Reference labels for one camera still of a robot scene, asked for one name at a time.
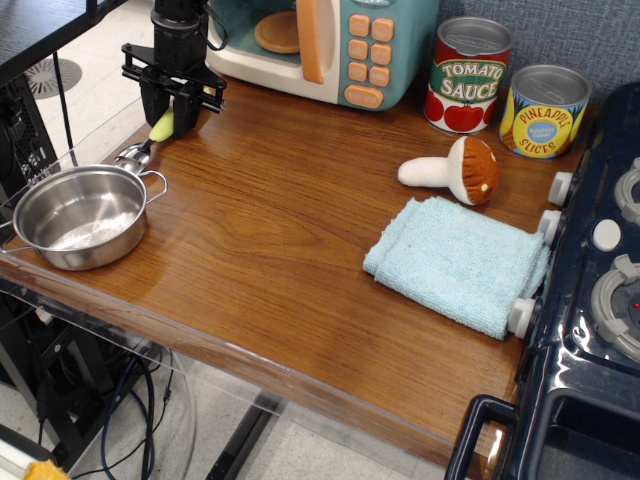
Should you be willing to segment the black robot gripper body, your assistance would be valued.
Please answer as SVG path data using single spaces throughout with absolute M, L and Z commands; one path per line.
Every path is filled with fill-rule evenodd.
M 142 76 L 166 85 L 170 100 L 181 92 L 196 94 L 201 106 L 224 110 L 226 82 L 206 65 L 208 12 L 153 12 L 154 43 L 151 47 L 122 46 L 123 76 L 140 86 Z

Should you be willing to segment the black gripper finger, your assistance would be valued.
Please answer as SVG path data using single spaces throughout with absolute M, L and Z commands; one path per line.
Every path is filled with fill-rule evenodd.
M 174 97 L 174 137 L 181 138 L 196 125 L 201 109 L 201 101 L 196 94 L 181 92 Z
M 170 93 L 164 83 L 148 76 L 141 77 L 140 89 L 146 122 L 154 126 L 169 108 Z

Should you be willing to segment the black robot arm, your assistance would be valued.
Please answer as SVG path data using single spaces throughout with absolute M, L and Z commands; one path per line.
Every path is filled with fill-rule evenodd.
M 158 124 L 172 108 L 177 138 L 196 126 L 201 109 L 224 109 L 226 82 L 206 65 L 206 55 L 209 49 L 223 49 L 227 41 L 211 44 L 210 20 L 220 18 L 206 1 L 156 1 L 151 11 L 154 44 L 122 47 L 122 74 L 139 84 L 147 123 Z

